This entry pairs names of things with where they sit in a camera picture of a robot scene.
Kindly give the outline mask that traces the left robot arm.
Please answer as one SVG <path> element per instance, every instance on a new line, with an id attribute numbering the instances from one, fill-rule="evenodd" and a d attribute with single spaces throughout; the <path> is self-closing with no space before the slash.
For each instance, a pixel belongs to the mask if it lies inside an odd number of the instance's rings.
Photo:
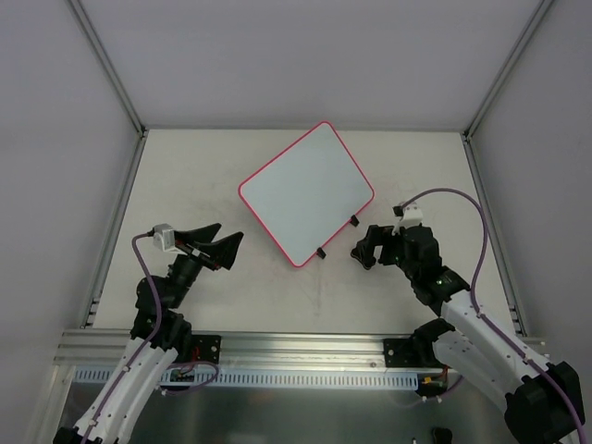
<path id="1" fill-rule="evenodd" d="M 224 238 L 215 223 L 192 230 L 159 224 L 134 236 L 131 248 L 150 239 L 174 262 L 165 276 L 150 273 L 140 255 L 144 274 L 136 287 L 135 316 L 124 351 L 115 370 L 92 405 L 72 427 L 60 427 L 55 443 L 127 443 L 162 375 L 172 367 L 192 367 L 199 362 L 193 347 L 192 326 L 178 309 L 203 269 L 229 270 L 236 260 L 243 232 Z"/>

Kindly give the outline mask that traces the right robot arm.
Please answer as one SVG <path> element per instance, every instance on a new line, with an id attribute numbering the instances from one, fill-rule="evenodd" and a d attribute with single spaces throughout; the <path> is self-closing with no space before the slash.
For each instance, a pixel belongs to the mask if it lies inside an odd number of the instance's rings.
<path id="1" fill-rule="evenodd" d="M 487 313 L 473 286 L 443 265 L 432 230 L 371 225 L 351 250 L 364 269 L 395 265 L 435 319 L 395 350 L 423 366 L 447 366 L 480 389 L 502 411 L 520 443 L 558 443 L 575 433 L 586 442 L 579 376 L 552 363 Z"/>

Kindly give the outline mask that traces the black whiteboard eraser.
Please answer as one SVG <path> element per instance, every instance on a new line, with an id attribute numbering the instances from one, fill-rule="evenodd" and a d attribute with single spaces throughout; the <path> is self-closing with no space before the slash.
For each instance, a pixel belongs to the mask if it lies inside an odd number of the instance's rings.
<path id="1" fill-rule="evenodd" d="M 355 259 L 365 270 L 370 270 L 376 264 L 374 253 L 368 253 L 365 248 L 353 248 L 351 250 L 351 258 Z"/>

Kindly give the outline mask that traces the pink-framed whiteboard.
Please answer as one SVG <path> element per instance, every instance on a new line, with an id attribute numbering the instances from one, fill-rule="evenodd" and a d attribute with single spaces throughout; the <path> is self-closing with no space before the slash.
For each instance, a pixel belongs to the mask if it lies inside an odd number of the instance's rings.
<path id="1" fill-rule="evenodd" d="M 334 126 L 321 121 L 245 179 L 238 195 L 289 263 L 300 268 L 376 192 Z"/>

